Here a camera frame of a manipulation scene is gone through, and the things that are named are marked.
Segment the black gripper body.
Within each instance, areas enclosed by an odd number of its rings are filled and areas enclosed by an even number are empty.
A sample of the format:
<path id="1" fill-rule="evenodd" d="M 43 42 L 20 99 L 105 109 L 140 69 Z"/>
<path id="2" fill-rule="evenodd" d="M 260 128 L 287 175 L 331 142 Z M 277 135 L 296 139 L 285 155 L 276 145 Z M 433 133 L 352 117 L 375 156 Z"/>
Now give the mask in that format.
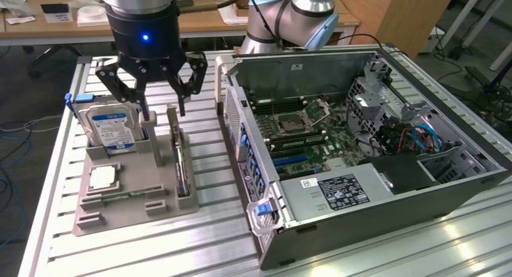
<path id="1" fill-rule="evenodd" d="M 147 68 L 147 82 L 167 81 L 159 62 L 183 51 L 179 36 L 179 7 L 169 3 L 161 11 L 135 14 L 107 6 L 107 17 L 119 50 L 119 66 L 135 76 Z"/>

